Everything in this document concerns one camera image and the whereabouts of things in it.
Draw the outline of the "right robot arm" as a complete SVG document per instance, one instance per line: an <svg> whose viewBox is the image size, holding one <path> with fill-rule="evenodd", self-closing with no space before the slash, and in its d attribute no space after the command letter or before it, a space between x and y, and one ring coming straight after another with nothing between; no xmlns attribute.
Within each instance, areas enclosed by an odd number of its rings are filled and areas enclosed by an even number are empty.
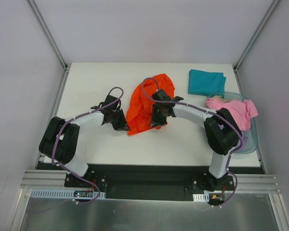
<svg viewBox="0 0 289 231"><path fill-rule="evenodd" d="M191 105L185 103L182 97L171 98L163 89L157 90L149 99L154 102L151 126L161 127L167 123L167 117L171 116L204 128L212 149L212 159L208 172L197 180L197 185L210 192L222 187L228 176L231 154L238 145L243 144L242 133L229 110L212 110Z"/></svg>

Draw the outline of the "orange t-shirt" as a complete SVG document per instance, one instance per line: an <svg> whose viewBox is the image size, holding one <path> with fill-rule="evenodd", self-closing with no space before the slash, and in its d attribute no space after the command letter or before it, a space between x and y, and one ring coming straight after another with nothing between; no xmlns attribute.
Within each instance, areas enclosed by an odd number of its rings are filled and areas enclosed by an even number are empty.
<svg viewBox="0 0 289 231"><path fill-rule="evenodd" d="M153 128L151 119L154 102L147 97L151 97L157 89L163 89L169 96L174 97L174 84L166 74L153 76L151 79L146 80L144 84L139 84L134 90L126 113L126 121L130 127L129 136Z"/></svg>

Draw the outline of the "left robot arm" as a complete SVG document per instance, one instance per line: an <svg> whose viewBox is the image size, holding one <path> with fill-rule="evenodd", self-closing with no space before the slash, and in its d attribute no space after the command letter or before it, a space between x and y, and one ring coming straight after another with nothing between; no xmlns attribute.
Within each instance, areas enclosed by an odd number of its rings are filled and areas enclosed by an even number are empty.
<svg viewBox="0 0 289 231"><path fill-rule="evenodd" d="M91 107L88 112L75 118L65 120L53 117L40 141L39 152L50 158L55 165L74 173L75 181L81 187L88 187L93 179L92 170L76 154L78 139L82 133L108 123L115 131L130 130L120 98L110 94L98 106Z"/></svg>

